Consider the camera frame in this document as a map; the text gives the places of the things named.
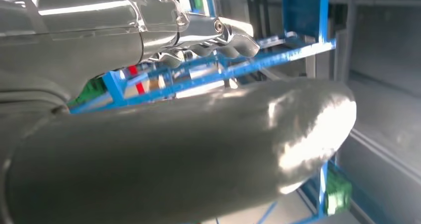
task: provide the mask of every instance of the gray wall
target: gray wall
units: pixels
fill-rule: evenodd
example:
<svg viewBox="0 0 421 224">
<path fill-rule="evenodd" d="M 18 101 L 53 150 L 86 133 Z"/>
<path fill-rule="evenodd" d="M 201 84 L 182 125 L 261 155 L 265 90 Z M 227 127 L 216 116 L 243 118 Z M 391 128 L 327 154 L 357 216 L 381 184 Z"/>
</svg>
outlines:
<svg viewBox="0 0 421 224">
<path fill-rule="evenodd" d="M 250 22 L 247 0 L 216 0 L 218 4 L 218 12 L 222 16 L 226 16 L 232 19 Z M 279 6 L 269 6 L 269 15 L 270 15 L 270 25 L 272 34 L 282 34 L 283 33 L 283 24 L 282 24 L 282 8 Z M 260 15 L 262 21 L 263 31 L 265 28 L 265 22 L 263 18 L 263 6 L 260 6 Z"/>
<path fill-rule="evenodd" d="M 355 129 L 340 165 L 397 224 L 421 220 L 421 7 L 358 8 Z"/>
</svg>

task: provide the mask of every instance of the shiny metal surface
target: shiny metal surface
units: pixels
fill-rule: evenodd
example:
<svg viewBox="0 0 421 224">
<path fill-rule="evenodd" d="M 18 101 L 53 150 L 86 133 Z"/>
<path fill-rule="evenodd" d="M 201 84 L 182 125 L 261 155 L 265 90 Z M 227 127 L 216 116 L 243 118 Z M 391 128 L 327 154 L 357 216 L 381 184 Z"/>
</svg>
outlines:
<svg viewBox="0 0 421 224">
<path fill-rule="evenodd" d="M 180 33 L 143 32 L 142 61 L 163 62 L 170 67 L 177 67 L 181 64 L 181 59 L 168 60 L 168 58 L 176 58 L 179 51 L 191 50 L 199 56 L 206 57 L 214 50 L 218 50 L 226 57 L 236 58 L 240 55 L 253 57 L 260 49 L 244 29 L 232 24 L 237 22 L 235 20 L 226 20 L 227 23 L 222 23 L 219 18 L 195 13 L 189 13 L 189 19 L 188 28 Z"/>
<path fill-rule="evenodd" d="M 176 0 L 0 0 L 0 17 L 0 36 L 110 28 L 182 31 L 188 26 Z"/>
<path fill-rule="evenodd" d="M 58 116 L 20 139 L 8 207 L 15 224 L 206 220 L 297 188 L 355 112 L 343 84 L 293 79 Z"/>
</svg>

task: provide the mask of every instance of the green component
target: green component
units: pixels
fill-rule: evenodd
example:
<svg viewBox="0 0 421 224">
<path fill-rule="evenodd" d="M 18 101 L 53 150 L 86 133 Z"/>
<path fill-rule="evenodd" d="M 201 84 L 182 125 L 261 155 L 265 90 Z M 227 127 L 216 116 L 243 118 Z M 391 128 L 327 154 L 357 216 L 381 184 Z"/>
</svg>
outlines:
<svg viewBox="0 0 421 224">
<path fill-rule="evenodd" d="M 351 206 L 352 184 L 345 177 L 329 167 L 326 192 L 325 192 L 325 214 L 333 214 L 348 210 Z"/>
<path fill-rule="evenodd" d="M 194 0 L 196 9 L 203 9 L 203 1 L 202 0 Z"/>
<path fill-rule="evenodd" d="M 78 106 L 88 102 L 94 98 L 99 97 L 107 91 L 102 78 L 94 78 L 88 81 L 86 86 L 83 88 L 82 93 L 75 100 L 68 103 L 69 107 Z"/>
</svg>

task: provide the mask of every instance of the floor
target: floor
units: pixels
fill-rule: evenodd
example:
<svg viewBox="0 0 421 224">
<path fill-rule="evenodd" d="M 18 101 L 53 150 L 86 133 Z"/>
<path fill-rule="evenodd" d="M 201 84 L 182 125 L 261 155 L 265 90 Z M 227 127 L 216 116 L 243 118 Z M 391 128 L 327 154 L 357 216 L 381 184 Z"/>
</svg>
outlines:
<svg viewBox="0 0 421 224">
<path fill-rule="evenodd" d="M 351 73 L 357 122 L 339 166 L 365 193 L 354 200 L 382 224 L 421 220 L 421 99 Z"/>
<path fill-rule="evenodd" d="M 270 205 L 271 203 L 267 203 L 262 206 L 219 217 L 219 224 L 263 224 L 259 223 L 259 220 L 262 218 Z M 306 207 L 298 193 L 294 192 L 279 199 L 278 204 L 264 221 L 264 224 L 297 224 L 299 221 L 310 216 L 310 210 Z M 215 220 L 209 220 L 203 224 L 216 223 L 217 222 Z M 340 213 L 314 223 L 359 224 L 359 222 L 349 212 Z"/>
</svg>

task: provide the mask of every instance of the robotic hand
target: robotic hand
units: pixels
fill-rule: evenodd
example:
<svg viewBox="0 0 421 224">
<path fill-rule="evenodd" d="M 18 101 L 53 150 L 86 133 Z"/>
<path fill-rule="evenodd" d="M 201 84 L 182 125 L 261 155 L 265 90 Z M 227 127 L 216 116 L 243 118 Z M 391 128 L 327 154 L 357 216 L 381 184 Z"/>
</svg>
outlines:
<svg viewBox="0 0 421 224">
<path fill-rule="evenodd" d="M 304 78 L 54 112 L 110 70 L 259 46 L 175 0 L 0 0 L 0 18 L 2 224 L 176 224 L 259 205 L 320 170 L 355 122 L 346 86 Z"/>
<path fill-rule="evenodd" d="M 9 89 L 0 102 L 22 109 L 63 105 L 89 79 L 139 62 L 176 67 L 179 51 L 259 50 L 242 29 L 185 13 L 176 0 L 0 0 L 0 16 L 0 80 Z"/>
</svg>

